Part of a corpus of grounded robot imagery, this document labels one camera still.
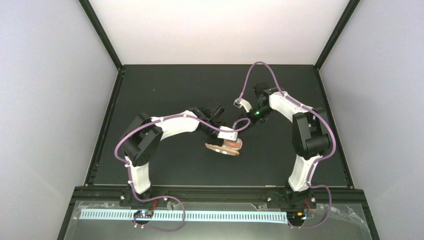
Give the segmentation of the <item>brown plaid glasses case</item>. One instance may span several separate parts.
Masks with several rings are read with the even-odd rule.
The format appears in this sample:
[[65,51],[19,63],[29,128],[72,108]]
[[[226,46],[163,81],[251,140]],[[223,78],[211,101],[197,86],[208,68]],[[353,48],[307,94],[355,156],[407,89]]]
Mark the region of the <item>brown plaid glasses case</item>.
[[233,150],[233,149],[226,148],[224,146],[210,145],[209,140],[206,141],[205,147],[209,150],[214,151],[214,152],[224,154],[224,155],[229,155],[229,156],[239,156],[240,150],[241,150],[241,149],[240,150]]

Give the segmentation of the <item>pink transparent sunglasses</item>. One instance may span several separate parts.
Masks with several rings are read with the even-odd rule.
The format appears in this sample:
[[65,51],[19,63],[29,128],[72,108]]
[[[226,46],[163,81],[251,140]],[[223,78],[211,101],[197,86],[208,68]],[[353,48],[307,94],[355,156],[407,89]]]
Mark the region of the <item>pink transparent sunglasses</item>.
[[231,150],[239,151],[243,146],[243,142],[240,138],[235,141],[225,139],[222,146]]

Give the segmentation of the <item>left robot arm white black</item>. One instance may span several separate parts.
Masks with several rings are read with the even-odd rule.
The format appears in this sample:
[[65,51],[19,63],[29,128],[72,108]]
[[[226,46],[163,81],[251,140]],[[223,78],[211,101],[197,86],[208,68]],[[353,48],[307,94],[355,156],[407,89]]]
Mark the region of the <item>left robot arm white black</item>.
[[146,113],[137,115],[114,149],[115,157],[128,169],[128,182],[136,194],[143,194],[151,188],[149,165],[162,140],[201,131],[212,142],[222,144],[224,141],[218,138],[218,129],[223,123],[218,118],[224,111],[217,103],[162,117]]

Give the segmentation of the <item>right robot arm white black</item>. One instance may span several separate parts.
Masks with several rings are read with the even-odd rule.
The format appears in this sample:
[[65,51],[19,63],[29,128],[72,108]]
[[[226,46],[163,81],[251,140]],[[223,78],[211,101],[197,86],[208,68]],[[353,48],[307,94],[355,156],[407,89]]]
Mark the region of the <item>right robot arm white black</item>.
[[265,123],[273,112],[280,113],[292,123],[292,145],[296,158],[282,195],[290,209],[299,209],[309,196],[318,159],[332,151],[333,140],[325,126],[326,121],[316,116],[324,110],[299,103],[286,91],[279,92],[277,87],[270,87],[265,81],[257,82],[253,91],[256,105],[251,106],[241,100],[245,110],[242,116],[250,119],[251,126],[257,122]]

